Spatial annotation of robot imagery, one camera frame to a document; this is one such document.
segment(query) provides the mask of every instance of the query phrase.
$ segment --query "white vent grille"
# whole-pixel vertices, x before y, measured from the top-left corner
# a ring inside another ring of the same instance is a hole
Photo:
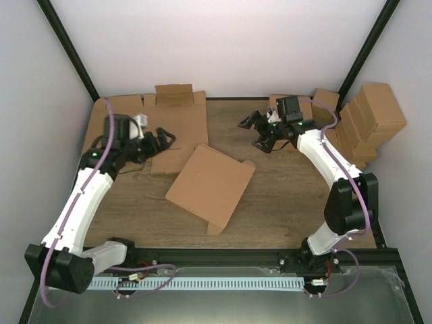
[[[167,278],[148,277],[139,283],[126,283],[120,290],[153,290]],[[95,277],[88,290],[114,290],[119,284],[116,277]],[[301,277],[177,277],[162,290],[270,290],[303,291]]]

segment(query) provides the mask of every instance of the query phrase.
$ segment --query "purple cable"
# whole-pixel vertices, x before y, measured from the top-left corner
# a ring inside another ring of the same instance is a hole
[[[351,290],[357,284],[358,278],[360,277],[360,264],[358,263],[358,260],[357,260],[356,256],[354,255],[354,253],[352,253],[350,250],[347,250],[345,248],[340,248],[338,250],[336,250],[336,249],[334,250],[334,252],[337,252],[337,251],[346,252],[353,258],[354,262],[356,263],[356,277],[354,278],[354,281],[344,290],[341,290],[340,292],[335,292],[333,294],[321,295],[320,298],[336,297],[336,296],[342,295],[343,293],[347,292],[348,290]],[[303,288],[303,290],[309,296],[318,296],[318,295],[311,294],[310,292],[308,292],[306,290],[306,288]]]
[[[155,289],[149,291],[149,292],[143,292],[141,294],[134,294],[134,295],[128,295],[129,297],[127,298],[137,298],[137,297],[143,297],[146,295],[150,295],[153,294],[157,291],[159,291],[160,289],[164,288],[166,285],[168,285],[171,281],[173,281],[174,277],[176,276],[176,266],[175,265],[171,265],[171,264],[161,264],[161,265],[151,265],[149,267],[143,267],[143,268],[122,268],[122,267],[111,267],[109,268],[110,270],[117,270],[117,271],[129,271],[129,272],[135,272],[135,271],[147,271],[147,270],[151,270],[151,269],[158,269],[158,268],[172,268],[174,270],[174,274],[164,283],[162,283],[159,287],[156,287]],[[119,292],[120,287],[122,287],[123,285],[126,285],[128,283],[134,283],[134,281],[123,281],[121,283],[118,284],[118,286],[115,288],[115,293],[117,294],[117,297],[120,298],[121,294]]]
[[[114,139],[114,112],[113,112],[113,108],[111,106],[111,103],[109,103],[109,101],[107,99],[105,99],[105,104],[106,104],[106,108],[108,110],[108,116],[109,116],[109,135],[108,135],[107,146],[105,147],[105,150],[103,151],[102,156],[99,159],[99,162],[94,167],[92,173],[88,176],[87,180],[81,186],[81,191],[84,191],[84,189],[87,187],[88,183],[95,176],[96,172],[98,172],[98,170],[101,167],[102,163],[107,158],[109,150],[111,149],[111,145],[113,144],[113,139]],[[68,222],[68,219],[69,219],[72,211],[74,210],[74,207],[75,207],[76,203],[78,202],[78,199],[80,198],[80,196],[81,196],[81,194],[77,193],[75,195],[72,203],[70,204],[69,209],[66,212],[65,218],[61,222],[61,225],[59,227],[59,231],[57,232],[58,236],[60,236],[61,233],[63,232],[63,230],[64,230],[64,228],[66,226],[66,223]],[[58,238],[54,239],[51,247],[48,250],[47,256],[45,257],[45,260],[44,260],[44,263],[43,263],[43,266],[42,266],[42,271],[40,273],[40,284],[39,284],[40,297],[42,298],[42,301],[44,302],[44,304],[47,305],[50,308],[55,308],[55,307],[58,307],[58,306],[62,305],[66,301],[66,298],[67,298],[67,297],[65,297],[58,304],[52,304],[48,300],[47,293],[45,292],[45,283],[46,283],[46,279],[47,279],[47,272],[48,272],[49,261],[51,260],[51,257],[53,256],[53,252],[54,252],[55,246],[57,245],[58,241],[59,241]]]
[[[330,109],[329,106],[327,106],[325,103],[320,103],[319,101],[316,100],[312,100],[312,99],[302,99],[299,100],[299,102],[301,103],[315,103],[317,105],[320,105],[324,108],[326,108],[326,110],[328,110],[328,112],[330,112],[330,114],[333,116],[333,123],[330,125],[326,125],[323,130],[321,131],[321,143],[323,144],[323,148],[325,149],[325,151],[327,152],[328,155],[330,155],[330,157],[335,161],[335,163],[337,164],[337,166],[342,170],[342,172],[344,172],[345,176],[347,177],[348,181],[351,184],[351,187],[354,189],[354,192],[357,195],[358,201],[360,203],[360,206],[362,207],[362,211],[363,211],[363,215],[364,215],[364,231],[362,233],[356,234],[358,236],[365,236],[368,234],[370,228],[371,228],[371,221],[369,219],[369,213],[367,211],[367,207],[366,207],[366,202],[360,192],[360,189],[358,189],[357,184],[354,182],[354,179],[352,179],[351,175],[348,173],[348,170],[345,169],[345,167],[339,162],[338,158],[336,158],[334,156],[334,154],[330,151],[330,149],[328,148],[327,144],[324,141],[324,134],[325,132],[332,127],[335,127],[336,124],[338,123],[338,118],[336,117],[336,114]]]

